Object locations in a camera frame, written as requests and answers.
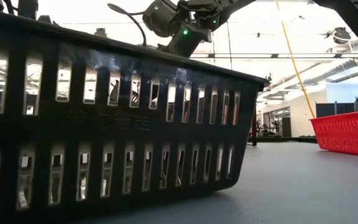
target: red plastic basket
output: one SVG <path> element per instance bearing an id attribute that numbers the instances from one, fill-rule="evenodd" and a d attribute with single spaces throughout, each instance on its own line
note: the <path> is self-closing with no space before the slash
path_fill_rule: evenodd
<path id="1" fill-rule="evenodd" d="M 321 149 L 358 155 L 358 112 L 311 119 Z"/>

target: basket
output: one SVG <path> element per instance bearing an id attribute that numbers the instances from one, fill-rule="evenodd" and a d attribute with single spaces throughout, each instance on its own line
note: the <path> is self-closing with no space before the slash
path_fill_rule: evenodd
<path id="1" fill-rule="evenodd" d="M 257 94 L 269 84 L 0 13 L 0 62 L 6 61 L 0 69 L 4 222 L 88 216 L 233 186 Z M 36 68 L 39 78 L 29 72 Z M 65 76 L 66 92 L 59 87 Z"/>
<path id="2" fill-rule="evenodd" d="M 358 155 L 358 112 L 312 119 L 321 149 Z"/>

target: floor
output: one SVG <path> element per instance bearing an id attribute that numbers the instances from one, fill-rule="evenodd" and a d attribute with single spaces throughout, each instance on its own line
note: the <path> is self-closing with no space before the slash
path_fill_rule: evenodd
<path id="1" fill-rule="evenodd" d="M 358 223 L 358 156 L 285 142 L 248 146 L 241 178 L 205 198 L 80 223 Z"/>

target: wall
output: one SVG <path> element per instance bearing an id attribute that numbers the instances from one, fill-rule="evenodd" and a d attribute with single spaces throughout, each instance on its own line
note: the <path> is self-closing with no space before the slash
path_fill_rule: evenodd
<path id="1" fill-rule="evenodd" d="M 313 107 L 314 113 L 316 113 L 315 103 L 327 103 L 327 91 L 321 90 L 308 94 L 310 102 Z M 313 118 L 304 94 L 302 92 L 291 93 L 286 95 L 285 99 L 275 105 L 259 105 L 257 110 L 260 113 L 266 113 L 269 111 L 290 107 L 291 109 L 291 135 L 292 137 L 299 136 L 313 136 L 314 130 L 309 119 Z"/>

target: ceiling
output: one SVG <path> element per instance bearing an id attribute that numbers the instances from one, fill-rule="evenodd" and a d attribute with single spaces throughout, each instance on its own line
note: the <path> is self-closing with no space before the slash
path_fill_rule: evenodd
<path id="1" fill-rule="evenodd" d="M 128 12 L 139 12 L 144 11 L 152 0 L 39 0 L 37 14 L 50 15 L 52 20 L 62 27 L 90 34 L 94 34 L 97 28 L 105 28 L 110 39 L 141 44 L 142 36 L 137 26 L 127 16 L 110 10 L 107 7 L 109 2 L 117 4 Z M 17 5 L 17 0 L 12 0 L 12 3 Z M 147 44 L 169 43 L 170 38 L 161 38 L 149 31 L 142 23 L 141 16 L 135 18 L 145 31 Z M 347 31 L 351 31 L 335 11 L 316 4 L 307 4 L 307 1 L 302 0 L 283 1 L 278 11 L 273 0 L 262 0 L 235 12 L 227 24 L 223 24 L 213 33 L 213 43 L 199 45 L 193 59 L 260 77 L 266 77 L 271 73 L 272 83 L 283 83 L 277 88 L 286 88 L 289 85 L 285 85 L 285 82 L 288 81 L 296 85 L 296 79 L 293 78 L 294 65 L 290 59 L 252 58 L 255 54 L 289 53 L 281 19 L 286 24 L 290 45 L 295 54 L 324 54 L 329 49 L 350 53 L 347 44 L 338 45 L 334 43 L 332 37 L 325 38 L 325 33 L 335 27 L 347 27 Z M 351 43 L 357 45 L 358 38 L 352 32 L 351 36 Z M 226 58 L 207 58 L 203 56 L 205 54 L 223 55 Z M 338 60 L 304 58 L 297 59 L 296 66 L 299 71 L 306 71 L 313 67 L 312 70 L 302 74 L 306 79 L 338 66 Z M 94 84 L 95 82 L 89 82 L 87 83 L 89 87 L 86 88 L 94 88 Z"/>

